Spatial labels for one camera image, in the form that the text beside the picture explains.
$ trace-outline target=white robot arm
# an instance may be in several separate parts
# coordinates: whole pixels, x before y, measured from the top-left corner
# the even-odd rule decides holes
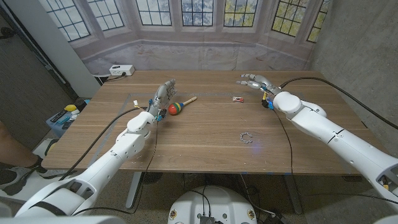
[[[73,215],[92,207],[105,185],[124,162],[142,150],[149,138],[148,124],[160,121],[163,110],[174,96],[175,80],[161,85],[146,111],[130,120],[115,145],[82,174],[54,182],[38,191],[17,212],[16,217],[56,217]]]
[[[299,130],[332,148],[340,157],[357,169],[369,183],[387,199],[398,201],[398,159],[378,150],[361,138],[326,118],[318,105],[300,100],[297,96],[275,87],[269,80],[244,74],[251,81],[237,81],[253,89],[275,95],[273,107],[286,114]],[[398,205],[388,202],[398,211]]]

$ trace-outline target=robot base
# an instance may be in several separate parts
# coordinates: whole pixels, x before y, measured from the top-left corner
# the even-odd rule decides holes
[[[203,193],[203,187],[193,189]],[[202,195],[189,191],[174,202],[170,209],[168,224],[189,223],[223,223],[223,224],[255,224],[256,214],[251,204],[240,194],[225,187],[209,185],[205,188],[204,195],[210,203],[211,216],[209,217],[209,204],[205,200],[205,217],[203,217]]]

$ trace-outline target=wooden handle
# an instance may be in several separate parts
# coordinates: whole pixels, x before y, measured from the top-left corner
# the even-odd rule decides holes
[[[194,96],[194,97],[190,98],[189,100],[183,102],[182,104],[185,106],[191,102],[194,102],[195,100],[197,100],[197,97]]]

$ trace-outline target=electrical outlet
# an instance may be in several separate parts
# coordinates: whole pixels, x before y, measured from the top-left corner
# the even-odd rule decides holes
[[[120,76],[123,72],[126,72],[126,75],[132,75],[135,69],[132,65],[112,65],[109,71],[111,72],[111,75]]]

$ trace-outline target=colorful maraca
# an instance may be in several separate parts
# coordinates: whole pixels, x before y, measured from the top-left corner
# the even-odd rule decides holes
[[[179,114],[179,112],[181,112],[181,110],[182,110],[182,108],[185,106],[185,105],[187,105],[187,104],[189,104],[189,103],[191,103],[191,102],[194,102],[195,100],[197,100],[197,97],[192,97],[191,99],[189,99],[188,101],[186,101],[186,102],[183,102],[183,103],[173,103],[173,104],[171,104],[170,106],[169,106],[169,114],[170,115],[177,115],[177,114]]]

